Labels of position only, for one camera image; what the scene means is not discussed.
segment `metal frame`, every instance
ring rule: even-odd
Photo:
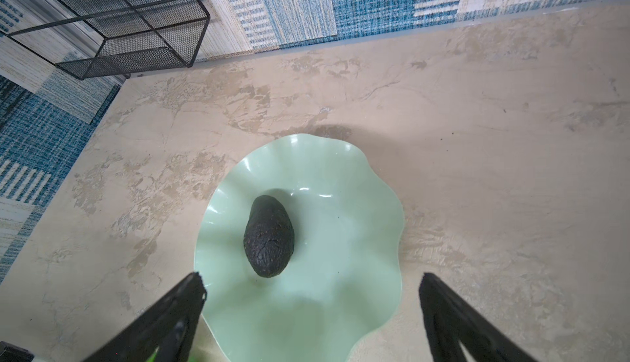
[[[76,78],[78,78],[80,80],[83,80],[83,79],[88,78],[88,77],[102,76],[102,75],[90,75],[90,70],[91,70],[92,66],[94,65],[94,63],[95,63],[95,61],[97,59],[102,59],[104,57],[100,53],[101,53],[101,51],[102,51],[102,49],[103,49],[103,47],[104,47],[104,45],[106,44],[107,41],[112,40],[112,39],[118,39],[118,38],[121,38],[121,37],[129,37],[129,36],[138,35],[138,34],[146,34],[148,32],[153,32],[155,35],[157,35],[158,38],[160,38],[162,40],[162,42],[164,43],[164,47],[168,48],[169,52],[181,63],[180,67],[192,67],[193,63],[195,62],[195,58],[197,57],[197,54],[199,53],[199,49],[201,47],[201,42],[203,41],[203,37],[205,36],[205,32],[206,32],[206,30],[208,28],[208,25],[209,25],[209,22],[210,22],[210,14],[209,14],[208,10],[205,8],[205,5],[203,4],[203,2],[201,2],[201,0],[195,0],[195,1],[197,2],[197,5],[201,8],[203,13],[205,14],[205,17],[201,17],[201,18],[197,18],[197,19],[191,19],[191,20],[185,20],[183,22],[178,22],[178,23],[174,23],[174,24],[169,24],[168,26],[160,27],[158,29],[155,28],[152,24],[150,24],[145,19],[145,17],[142,15],[142,13],[138,11],[138,9],[142,9],[142,8],[146,8],[146,7],[153,7],[153,6],[161,5],[161,4],[168,4],[170,2],[174,2],[174,1],[177,1],[177,0],[160,0],[160,1],[155,1],[155,2],[149,2],[149,3],[146,3],[146,4],[141,4],[141,5],[138,5],[138,6],[134,6],[128,0],[122,0],[122,2],[127,5],[124,8],[118,8],[118,9],[115,9],[115,10],[112,10],[112,11],[103,11],[103,12],[98,12],[98,13],[91,13],[91,14],[88,14],[88,15],[79,15],[74,9],[70,8],[70,6],[68,6],[68,4],[66,4],[65,2],[63,2],[61,0],[56,0],[56,1],[59,2],[59,4],[61,4],[68,11],[70,11],[73,14],[75,14],[75,17],[72,17],[72,18],[69,18],[69,19],[64,19],[64,20],[58,20],[58,21],[51,22],[51,23],[42,24],[42,25],[39,25],[39,26],[36,26],[36,27],[29,27],[29,28],[22,29],[22,30],[19,30],[19,31],[11,32],[9,34],[6,34],[6,36],[9,37],[15,43],[17,43],[20,46],[22,46],[23,48],[25,48],[28,51],[32,52],[33,54],[35,54],[39,58],[45,60],[46,62],[50,63],[51,65],[54,65],[57,68],[65,71],[67,74],[73,75],[74,77],[76,77]],[[149,29],[148,30],[143,30],[143,31],[131,32],[129,34],[124,34],[124,35],[117,35],[117,36],[113,36],[113,37],[108,37],[108,36],[104,35],[101,31],[99,31],[96,27],[94,27],[92,24],[90,24],[90,22],[88,21],[88,19],[94,19],[96,17],[103,17],[103,16],[108,16],[108,15],[116,15],[118,13],[125,13],[125,12],[129,12],[129,11],[134,12],[134,14],[137,17],[139,17],[146,24],[146,26]],[[189,24],[189,23],[193,23],[193,22],[201,22],[202,20],[205,20],[205,24],[203,26],[203,30],[201,31],[201,35],[199,37],[199,40],[197,41],[195,49],[193,50],[192,58],[191,58],[191,60],[189,62],[186,62],[183,59],[183,57],[163,38],[163,36],[158,31],[158,30],[167,29],[167,28],[184,26],[185,24]],[[19,40],[17,40],[17,38],[14,37],[14,36],[20,35],[20,34],[27,34],[29,32],[34,32],[34,31],[41,30],[41,29],[48,29],[48,28],[52,28],[52,27],[58,27],[58,26],[62,26],[64,24],[70,24],[70,23],[75,23],[75,22],[83,22],[83,23],[85,23],[86,25],[88,25],[90,28],[92,28],[92,30],[94,30],[97,34],[99,34],[103,38],[103,42],[101,43],[101,45],[100,45],[100,47],[99,47],[99,49],[96,52],[94,57],[83,58],[83,59],[80,59],[80,60],[72,60],[72,61],[60,61],[58,63],[55,63],[55,62],[51,61],[50,59],[45,58],[44,56],[42,56],[38,52],[32,50],[28,46],[24,45]],[[130,52],[120,53],[120,54],[142,53],[142,52],[146,52],[146,51],[150,51],[150,50],[151,49],[130,51]],[[68,71],[66,68],[63,68],[63,66],[65,66],[65,65],[68,65],[68,64],[71,64],[71,63],[76,63],[77,61],[86,61],[86,60],[91,60],[90,61],[90,66],[88,68],[86,68],[85,72],[81,76],[77,76],[76,74],[73,74],[72,72]],[[123,70],[122,68],[119,68],[113,75],[129,74],[130,72],[141,72],[141,71],[138,71],[138,70],[130,71],[130,70]]]

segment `ceramic bowl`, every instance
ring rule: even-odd
[[[261,278],[243,234],[251,204],[277,198],[295,229],[288,266]],[[248,154],[217,187],[195,270],[203,318],[231,362],[343,362],[398,308],[403,207],[347,142],[291,135]]]

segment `dark avocado skin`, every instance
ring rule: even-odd
[[[269,195],[256,198],[242,242],[258,276],[278,276],[287,267],[295,245],[293,226],[282,203]]]

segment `beige marble surface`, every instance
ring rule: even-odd
[[[627,361],[629,76],[615,6],[128,80],[0,286],[0,339],[90,354],[193,270],[225,173],[308,132],[405,207],[399,311],[351,361],[430,360],[425,271],[541,361]],[[207,328],[195,352],[225,361]]]

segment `black wire rack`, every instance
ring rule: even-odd
[[[168,68],[191,67],[210,21],[201,0],[56,0],[67,19],[7,36],[70,75],[83,80]],[[87,58],[51,54],[47,30],[75,24],[101,41]]]

